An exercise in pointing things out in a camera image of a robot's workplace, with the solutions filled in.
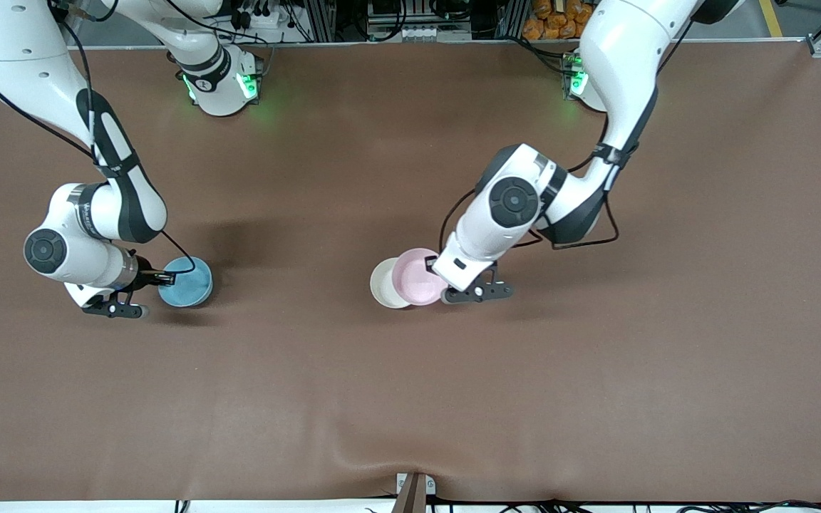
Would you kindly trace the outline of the pink plastic bowl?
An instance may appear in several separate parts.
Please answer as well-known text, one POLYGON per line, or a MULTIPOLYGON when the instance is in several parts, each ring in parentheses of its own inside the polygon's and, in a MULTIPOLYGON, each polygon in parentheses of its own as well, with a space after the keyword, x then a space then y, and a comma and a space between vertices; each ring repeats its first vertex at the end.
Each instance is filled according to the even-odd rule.
POLYGON ((411 306, 427 306, 442 298, 448 283, 430 271, 427 260, 438 253, 427 248, 403 252, 392 267, 392 286, 411 306))

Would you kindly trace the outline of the light blue plastic bowl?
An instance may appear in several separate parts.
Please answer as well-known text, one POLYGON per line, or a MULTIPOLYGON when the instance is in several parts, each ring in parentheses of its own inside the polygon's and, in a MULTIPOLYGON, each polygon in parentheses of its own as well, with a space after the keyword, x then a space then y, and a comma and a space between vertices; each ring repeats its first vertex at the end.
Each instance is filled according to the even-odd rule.
POLYGON ((214 289, 211 269, 205 260, 198 257, 173 259, 164 266, 164 273, 174 276, 173 284, 158 286, 160 298, 169 306, 199 306, 214 289))

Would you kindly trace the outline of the white plastic bowl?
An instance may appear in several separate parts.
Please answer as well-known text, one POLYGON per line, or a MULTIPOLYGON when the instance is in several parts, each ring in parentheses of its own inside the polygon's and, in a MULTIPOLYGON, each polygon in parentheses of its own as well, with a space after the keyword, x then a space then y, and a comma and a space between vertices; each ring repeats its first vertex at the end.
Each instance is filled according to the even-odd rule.
POLYGON ((389 309, 404 309, 411 303, 401 298, 392 282, 392 272, 398 257, 381 261, 375 267, 369 279, 369 289, 378 304, 389 309))

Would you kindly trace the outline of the brown table cover mat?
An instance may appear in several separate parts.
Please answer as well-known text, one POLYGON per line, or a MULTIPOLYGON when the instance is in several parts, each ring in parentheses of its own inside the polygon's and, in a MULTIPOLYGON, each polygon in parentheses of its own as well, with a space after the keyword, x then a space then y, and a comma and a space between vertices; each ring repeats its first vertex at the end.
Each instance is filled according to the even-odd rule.
POLYGON ((392 311, 502 147, 602 117, 511 43, 277 52, 257 106, 189 104, 160 50, 91 50, 211 299, 79 311, 23 242, 77 150, 0 104, 0 500, 821 502, 821 59, 682 43, 619 176, 618 241, 517 248, 511 299, 392 311))

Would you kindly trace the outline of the white terminal strip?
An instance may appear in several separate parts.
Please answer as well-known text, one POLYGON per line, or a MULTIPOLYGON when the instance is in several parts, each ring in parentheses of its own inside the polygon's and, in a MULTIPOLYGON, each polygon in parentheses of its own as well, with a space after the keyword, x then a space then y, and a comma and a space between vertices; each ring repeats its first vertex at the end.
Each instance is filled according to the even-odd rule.
POLYGON ((401 29, 402 43, 454 43, 473 39, 465 25, 411 25, 401 29))

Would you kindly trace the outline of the orange snack pile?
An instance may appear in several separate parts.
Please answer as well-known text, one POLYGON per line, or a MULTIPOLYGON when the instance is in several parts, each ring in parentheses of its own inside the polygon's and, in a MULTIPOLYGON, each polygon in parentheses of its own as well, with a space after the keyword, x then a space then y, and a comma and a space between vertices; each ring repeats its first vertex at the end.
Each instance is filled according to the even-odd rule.
POLYGON ((529 0, 524 40, 581 38, 599 0, 529 0))

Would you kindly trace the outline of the white power strip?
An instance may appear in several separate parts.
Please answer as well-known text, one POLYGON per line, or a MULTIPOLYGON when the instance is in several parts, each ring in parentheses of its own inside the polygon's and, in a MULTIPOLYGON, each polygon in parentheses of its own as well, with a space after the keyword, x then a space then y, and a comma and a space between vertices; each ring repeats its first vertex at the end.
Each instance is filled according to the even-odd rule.
POLYGON ((226 0, 235 31, 294 27, 293 17, 282 0, 226 0))

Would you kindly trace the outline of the aluminium frame post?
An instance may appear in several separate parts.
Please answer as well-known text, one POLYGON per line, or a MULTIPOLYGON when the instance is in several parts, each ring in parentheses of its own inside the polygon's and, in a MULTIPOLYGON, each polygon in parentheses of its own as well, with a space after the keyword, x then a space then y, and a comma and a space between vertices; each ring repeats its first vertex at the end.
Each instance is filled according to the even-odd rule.
POLYGON ((316 43, 333 43, 338 21, 338 0, 305 0, 312 38, 316 43))
POLYGON ((533 0, 497 0, 500 7, 495 38, 522 38, 525 22, 533 14, 533 0))

